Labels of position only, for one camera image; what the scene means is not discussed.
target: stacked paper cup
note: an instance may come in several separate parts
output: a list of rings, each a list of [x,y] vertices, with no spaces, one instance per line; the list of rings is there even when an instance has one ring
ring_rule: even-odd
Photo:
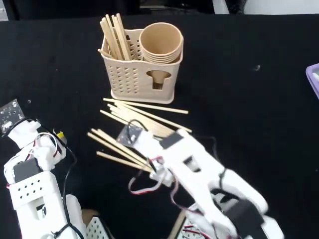
[[[140,34],[141,53],[144,60],[155,64],[169,64],[179,59],[183,49],[183,36],[172,24],[158,22],[144,28]],[[150,72],[154,83],[161,89],[164,79],[169,77],[165,71]]]

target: black table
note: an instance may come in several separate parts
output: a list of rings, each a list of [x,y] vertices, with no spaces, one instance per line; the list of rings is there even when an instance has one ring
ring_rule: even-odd
[[[83,208],[98,210],[118,238],[166,238],[178,215],[170,189],[132,196],[136,170],[95,155],[103,147],[86,136],[99,127],[116,136],[122,125],[99,113],[110,97],[104,63],[96,52],[99,19],[0,22],[0,105],[18,98],[27,116],[62,130],[79,163],[67,191]],[[154,112],[197,135],[214,135],[222,163],[234,169],[269,203],[286,238],[315,238],[318,217],[319,101],[305,69],[319,62],[319,16],[132,16],[127,28],[157,21],[179,27],[184,60],[174,108],[190,115]],[[211,146],[208,140],[201,140]],[[17,147],[0,143],[3,165]],[[54,170],[62,182],[70,158]],[[19,238],[10,196],[2,190],[2,238]],[[141,180],[140,186],[154,182]],[[181,191],[181,204],[190,203]]]

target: paper cup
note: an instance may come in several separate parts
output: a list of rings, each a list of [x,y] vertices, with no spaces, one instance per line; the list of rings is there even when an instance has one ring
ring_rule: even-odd
[[[183,36],[172,24],[158,22],[147,26],[140,34],[142,56],[150,61],[167,64],[180,55]]]

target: utensil holder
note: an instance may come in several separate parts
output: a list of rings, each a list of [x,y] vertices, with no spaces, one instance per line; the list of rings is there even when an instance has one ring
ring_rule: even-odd
[[[125,101],[171,103],[174,99],[174,88],[179,65],[183,59],[183,49],[180,56],[173,63],[159,65],[142,61],[139,44],[139,36],[142,29],[124,31],[132,60],[116,60],[101,54],[111,84],[112,97]],[[103,39],[102,50],[110,53],[110,48],[105,38]],[[153,77],[147,75],[147,72],[153,70],[166,71],[170,74],[168,78],[164,79],[160,90],[153,89]]]

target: robotic arm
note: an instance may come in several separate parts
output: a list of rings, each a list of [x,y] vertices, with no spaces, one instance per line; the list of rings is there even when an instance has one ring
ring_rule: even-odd
[[[167,186],[180,183],[193,197],[200,214],[186,215],[214,239],[283,239],[277,222],[265,216],[266,200],[244,179],[226,169],[191,135],[178,130],[161,141],[136,126],[126,126],[118,141],[150,158],[150,178]],[[219,191],[232,195],[231,206],[219,200]]]
[[[23,119],[16,101],[9,105],[0,109],[2,115],[8,115],[3,117],[6,121],[2,122],[2,133],[7,134],[21,151],[5,164],[4,175],[22,238],[86,238],[83,236],[86,236],[86,228],[77,198],[66,195],[66,214],[56,178],[50,172],[66,156],[66,148],[57,139],[59,137],[66,143],[65,137],[62,133],[38,132],[41,127],[39,122]],[[12,119],[12,112],[20,112],[21,117]]]

